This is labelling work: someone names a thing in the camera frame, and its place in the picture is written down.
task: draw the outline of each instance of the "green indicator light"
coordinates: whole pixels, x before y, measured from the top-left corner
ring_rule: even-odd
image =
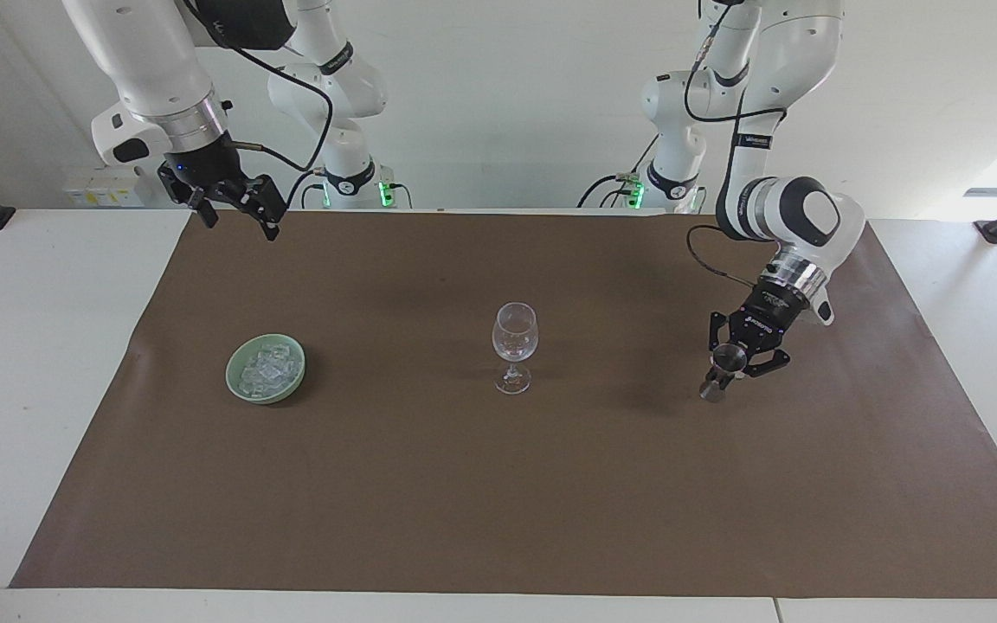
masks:
[[[379,194],[383,198],[383,207],[391,208],[395,204],[395,190],[387,182],[379,183]]]
[[[634,184],[633,194],[629,195],[629,208],[640,209],[641,202],[645,201],[645,184],[637,182]]]

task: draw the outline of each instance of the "wine glass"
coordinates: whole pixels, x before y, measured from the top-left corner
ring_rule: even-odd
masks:
[[[525,362],[537,350],[537,313],[527,304],[507,303],[499,309],[498,314],[494,331],[491,332],[491,342],[494,343],[495,352],[509,362],[510,366],[503,368],[502,377],[496,380],[495,387],[503,394],[522,394],[530,389],[530,381],[533,380],[529,368],[521,362]]]

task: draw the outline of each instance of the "brand logo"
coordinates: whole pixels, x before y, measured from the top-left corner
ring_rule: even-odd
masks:
[[[764,292],[763,297],[764,300],[768,301],[768,305],[771,305],[772,307],[779,307],[780,309],[791,308],[790,303],[788,303],[786,300],[780,299],[780,297],[778,296],[775,296],[774,294],[772,294],[772,292]]]
[[[739,147],[755,147],[758,150],[772,149],[772,138],[762,134],[739,134],[736,138]]]
[[[768,327],[767,324],[761,323],[760,320],[755,319],[752,316],[748,316],[748,318],[744,319],[744,322],[748,323],[748,324],[755,324],[756,326],[760,327],[761,330],[765,330],[767,332],[770,332],[770,334],[771,334],[771,332],[775,332],[775,330],[772,330],[772,328]]]

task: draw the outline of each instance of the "brown paper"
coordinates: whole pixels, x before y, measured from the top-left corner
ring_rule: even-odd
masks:
[[[834,327],[712,406],[709,314],[748,291],[689,259],[701,222],[191,221],[13,587],[997,598],[997,449],[875,236]],[[697,244],[749,279],[775,252]],[[224,380],[265,332],[310,360],[270,408]]]

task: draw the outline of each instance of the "white wall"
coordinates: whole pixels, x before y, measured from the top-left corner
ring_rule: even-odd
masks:
[[[373,151],[416,201],[441,208],[570,205],[590,181],[628,169],[653,135],[640,113],[641,84],[689,67],[697,30],[692,0],[338,4],[357,50],[390,86],[388,111],[363,122]],[[997,158],[997,3],[848,0],[847,13],[838,70],[792,111],[772,173],[814,175],[873,216],[917,216],[961,194]],[[10,135],[13,151],[39,153],[29,164],[42,173],[86,159],[80,129],[115,95],[60,0],[0,0],[0,23],[53,94],[45,107],[62,117],[44,122],[43,138],[0,137]],[[235,137],[296,158],[310,149],[312,138],[270,107],[260,70],[222,50],[201,57],[237,104]],[[11,93],[0,107],[41,114],[17,104],[21,84]],[[704,183],[713,189],[728,130],[711,131]],[[64,145],[45,149],[48,137]],[[24,174],[13,166],[19,159],[0,166],[1,188],[22,185],[9,180]],[[246,162],[280,185],[293,180],[260,155]]]
[[[54,46],[55,40],[48,44]],[[78,58],[75,64],[84,61],[92,63]],[[61,206],[62,167],[100,164],[86,133],[58,106],[0,25],[0,202]]]

